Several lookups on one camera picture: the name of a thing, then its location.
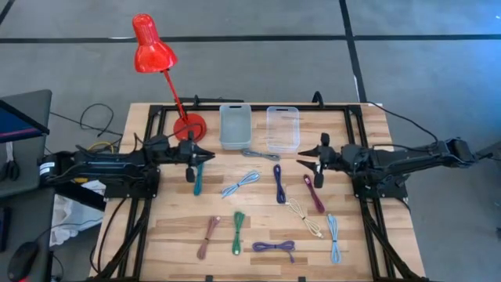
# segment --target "laptop screen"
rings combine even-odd
[[[0,143],[41,136],[42,133],[21,116],[0,107]]]

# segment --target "plastic bin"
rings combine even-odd
[[[219,141],[224,150],[241,150],[251,146],[252,110],[247,104],[219,107]]]
[[[266,145],[273,153],[292,153],[300,142],[299,110],[295,107],[268,107]]]

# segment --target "white plastic bag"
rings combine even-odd
[[[106,186],[98,180],[82,184],[82,187],[100,194],[104,194],[104,189],[106,188]],[[50,246],[61,245],[64,241],[77,236],[79,231],[98,225],[102,220],[102,211],[84,206],[66,197],[56,195],[54,196],[52,226],[63,223],[74,223],[74,225],[63,225],[52,228],[50,233]]]

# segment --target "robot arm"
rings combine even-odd
[[[186,180],[194,182],[192,167],[214,157],[214,153],[198,147],[193,138],[171,147],[167,136],[155,136],[128,154],[98,154],[77,148],[76,152],[58,152],[41,160],[43,186],[63,185],[85,177],[106,185],[104,197],[151,198],[157,194],[159,165],[187,164]]]
[[[323,185],[323,171],[345,172],[354,181],[363,184],[367,197],[406,197],[403,188],[409,173],[445,166],[468,168],[478,159],[468,144],[461,139],[438,141],[431,145],[398,151],[374,150],[348,144],[337,153],[329,146],[330,137],[322,133],[321,145],[300,155],[318,157],[319,163],[299,161],[315,173],[315,187]]]

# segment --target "green cable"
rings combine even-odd
[[[235,212],[233,216],[235,219],[235,240],[233,240],[232,252],[234,255],[240,254],[240,229],[242,228],[243,219],[245,219],[245,214],[238,211]]]

